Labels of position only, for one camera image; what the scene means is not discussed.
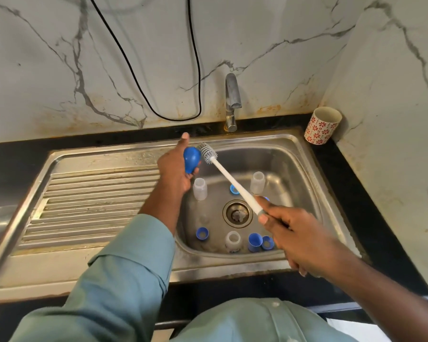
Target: person's right arm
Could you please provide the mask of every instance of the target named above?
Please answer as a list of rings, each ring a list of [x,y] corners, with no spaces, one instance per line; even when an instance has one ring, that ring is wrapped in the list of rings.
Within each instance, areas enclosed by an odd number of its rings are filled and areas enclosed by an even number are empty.
[[[259,221],[292,268],[303,267],[340,287],[392,341],[428,341],[427,301],[357,258],[309,212],[275,206],[262,197],[257,201],[267,213]]]

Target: faucet spout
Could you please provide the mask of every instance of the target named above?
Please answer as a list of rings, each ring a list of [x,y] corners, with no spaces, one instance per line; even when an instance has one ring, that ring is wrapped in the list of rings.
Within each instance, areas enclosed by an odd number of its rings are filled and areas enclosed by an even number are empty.
[[[225,108],[226,120],[224,128],[227,132],[234,132],[238,128],[234,119],[234,110],[242,108],[242,103],[238,81],[233,73],[229,73],[225,77]]]

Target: person's left hand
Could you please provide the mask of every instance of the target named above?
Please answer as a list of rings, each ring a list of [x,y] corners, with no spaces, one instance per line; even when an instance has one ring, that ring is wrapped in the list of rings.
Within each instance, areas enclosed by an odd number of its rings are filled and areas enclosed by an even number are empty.
[[[184,150],[188,146],[189,138],[188,133],[185,132],[176,147],[163,154],[157,161],[160,180],[177,185],[182,193],[190,189],[190,179],[198,173],[198,168],[195,168],[192,174],[185,172]]]

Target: drain strainer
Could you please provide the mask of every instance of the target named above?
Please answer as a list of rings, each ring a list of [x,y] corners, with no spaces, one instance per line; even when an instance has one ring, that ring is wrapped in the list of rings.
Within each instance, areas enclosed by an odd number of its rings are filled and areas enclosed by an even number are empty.
[[[225,222],[234,228],[244,228],[248,226],[253,217],[251,208],[240,199],[229,201],[222,212]]]

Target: ceramic cup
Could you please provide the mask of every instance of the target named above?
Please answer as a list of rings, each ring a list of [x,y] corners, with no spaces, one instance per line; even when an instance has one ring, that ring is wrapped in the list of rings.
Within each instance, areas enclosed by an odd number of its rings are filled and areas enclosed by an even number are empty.
[[[342,119],[342,115],[336,109],[330,107],[318,107],[312,113],[304,138],[311,144],[325,144],[335,131]]]

